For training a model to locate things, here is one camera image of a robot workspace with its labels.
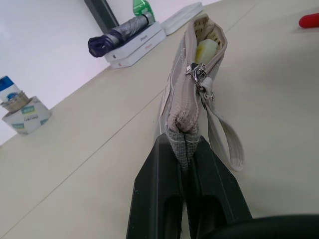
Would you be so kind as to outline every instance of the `gray wallet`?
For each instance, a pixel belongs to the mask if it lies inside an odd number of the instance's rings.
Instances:
[[[196,64],[197,45],[208,38],[218,43],[216,54],[207,65]],[[240,139],[215,108],[213,94],[213,80],[226,48],[223,30],[204,14],[189,22],[174,59],[162,97],[158,135],[166,133],[183,171],[189,169],[200,139],[198,117],[202,108],[207,111],[209,142],[214,153],[230,170],[243,168],[244,151]],[[216,128],[218,122],[227,139],[229,156]]]

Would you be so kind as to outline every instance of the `zipper pull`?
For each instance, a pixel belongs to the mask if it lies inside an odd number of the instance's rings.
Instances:
[[[199,90],[204,90],[204,88],[201,87],[200,83],[203,82],[205,78],[208,77],[206,73],[206,67],[205,64],[200,63],[191,63],[187,68],[186,68],[186,75],[191,75],[194,78],[195,84]]]

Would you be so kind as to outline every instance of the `red object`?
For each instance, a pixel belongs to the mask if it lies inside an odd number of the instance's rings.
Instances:
[[[302,28],[319,27],[319,13],[303,16],[299,21]]]

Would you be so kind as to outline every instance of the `white table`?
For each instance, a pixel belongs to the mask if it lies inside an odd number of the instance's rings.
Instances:
[[[245,148],[246,169],[235,175],[255,217],[319,213],[319,30],[298,28],[318,8],[317,0],[205,8],[229,41],[214,93]],[[105,70],[41,129],[2,146],[0,239],[125,238],[134,178],[184,31],[131,68]]]

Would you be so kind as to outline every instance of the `white box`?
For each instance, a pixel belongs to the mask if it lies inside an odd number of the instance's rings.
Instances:
[[[138,60],[140,60],[144,55],[151,51],[155,46],[157,46],[161,41],[166,38],[164,30],[161,30],[150,40],[144,43],[139,49],[129,55],[127,58],[115,60],[110,62],[112,68],[123,68],[134,65]]]
[[[203,9],[204,7],[201,2],[188,5],[164,21],[161,26],[165,30],[167,36],[171,35],[186,24],[190,19],[203,11]]]
[[[128,57],[159,31],[161,31],[161,26],[158,22],[155,22],[140,34],[134,36],[130,41],[125,43],[125,45],[107,53],[105,55],[106,60],[111,63],[112,61]]]

